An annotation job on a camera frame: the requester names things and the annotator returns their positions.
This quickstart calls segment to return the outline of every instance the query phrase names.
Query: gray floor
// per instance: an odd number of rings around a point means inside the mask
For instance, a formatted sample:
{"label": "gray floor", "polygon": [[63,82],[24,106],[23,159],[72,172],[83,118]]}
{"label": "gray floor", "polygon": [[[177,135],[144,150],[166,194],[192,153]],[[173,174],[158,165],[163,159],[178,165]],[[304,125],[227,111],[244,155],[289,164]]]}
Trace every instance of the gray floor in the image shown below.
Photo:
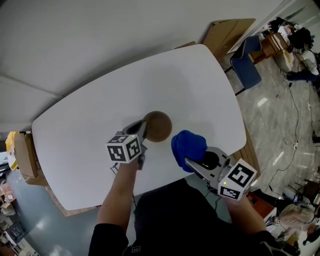
{"label": "gray floor", "polygon": [[[229,67],[228,57],[222,65],[224,69]],[[240,94],[237,99],[262,171],[256,186],[272,195],[268,183],[278,168],[286,168],[292,160],[297,111],[288,84],[283,80],[273,59],[259,63],[257,68],[262,82]],[[234,91],[239,91],[242,86],[235,73],[230,71],[227,76]],[[311,177],[319,164],[315,159],[320,159],[319,152],[311,142],[311,115],[308,108],[310,94],[313,123],[317,126],[315,117],[320,113],[318,97],[306,82],[296,82],[291,92],[299,112],[296,130],[298,146],[290,168],[279,172],[271,183],[277,193],[281,193],[282,187],[289,183],[299,183],[304,178]],[[64,217],[43,187],[27,185],[19,171],[11,172],[7,179],[17,198],[19,218],[29,231],[26,239],[41,256],[88,255],[98,209]],[[207,194],[205,182],[195,175],[189,176],[187,182],[204,195]],[[206,198],[214,207],[217,197],[208,194]],[[230,221],[222,200],[218,203],[217,212],[220,218]],[[127,232],[130,242],[135,239],[133,221],[132,217]]]}

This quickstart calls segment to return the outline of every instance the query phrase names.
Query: forearm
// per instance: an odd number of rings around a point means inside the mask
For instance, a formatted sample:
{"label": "forearm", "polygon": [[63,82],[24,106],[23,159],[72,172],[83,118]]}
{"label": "forearm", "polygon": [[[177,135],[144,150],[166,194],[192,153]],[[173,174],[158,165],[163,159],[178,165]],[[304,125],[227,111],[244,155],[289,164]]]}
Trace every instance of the forearm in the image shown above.
{"label": "forearm", "polygon": [[226,204],[232,223],[245,234],[253,235],[266,230],[264,219],[252,207],[246,196],[239,202],[228,199],[226,200]]}
{"label": "forearm", "polygon": [[137,169],[131,163],[120,165],[112,187],[98,212],[98,224],[114,224],[127,231]]}

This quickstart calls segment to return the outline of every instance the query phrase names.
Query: tabletop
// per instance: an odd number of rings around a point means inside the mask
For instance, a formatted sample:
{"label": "tabletop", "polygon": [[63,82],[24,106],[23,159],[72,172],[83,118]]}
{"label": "tabletop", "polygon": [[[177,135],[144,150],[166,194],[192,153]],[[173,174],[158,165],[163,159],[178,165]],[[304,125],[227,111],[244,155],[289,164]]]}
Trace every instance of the tabletop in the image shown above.
{"label": "tabletop", "polygon": [[182,179],[171,138],[189,130],[231,155],[246,143],[234,91],[201,44],[154,55],[108,73],[71,93],[32,123],[43,173],[67,210],[101,205],[115,174],[106,142],[151,111],[166,113],[172,133],[148,148],[134,186],[138,195]]}

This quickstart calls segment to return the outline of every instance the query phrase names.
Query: blue chair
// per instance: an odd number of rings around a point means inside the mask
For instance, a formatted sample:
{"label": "blue chair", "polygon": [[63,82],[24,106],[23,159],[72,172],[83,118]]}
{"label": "blue chair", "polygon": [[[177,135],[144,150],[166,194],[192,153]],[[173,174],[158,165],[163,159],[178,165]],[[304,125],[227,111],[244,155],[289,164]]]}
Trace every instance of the blue chair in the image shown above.
{"label": "blue chair", "polygon": [[232,55],[230,59],[231,67],[229,67],[224,73],[227,73],[231,69],[239,77],[243,89],[238,91],[235,95],[239,95],[244,90],[254,87],[261,81],[255,65],[249,58],[249,53],[258,52],[261,50],[260,39],[258,35],[247,37],[238,50]]}

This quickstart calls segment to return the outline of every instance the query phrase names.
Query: brown bowl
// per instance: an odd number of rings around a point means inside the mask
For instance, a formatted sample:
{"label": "brown bowl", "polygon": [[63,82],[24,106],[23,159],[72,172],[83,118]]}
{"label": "brown bowl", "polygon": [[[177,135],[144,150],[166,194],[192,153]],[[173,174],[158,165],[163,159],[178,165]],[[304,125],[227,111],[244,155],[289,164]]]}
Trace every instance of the brown bowl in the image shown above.
{"label": "brown bowl", "polygon": [[151,142],[163,142],[172,131],[170,117],[160,111],[148,113],[143,120],[146,120],[146,139]]}

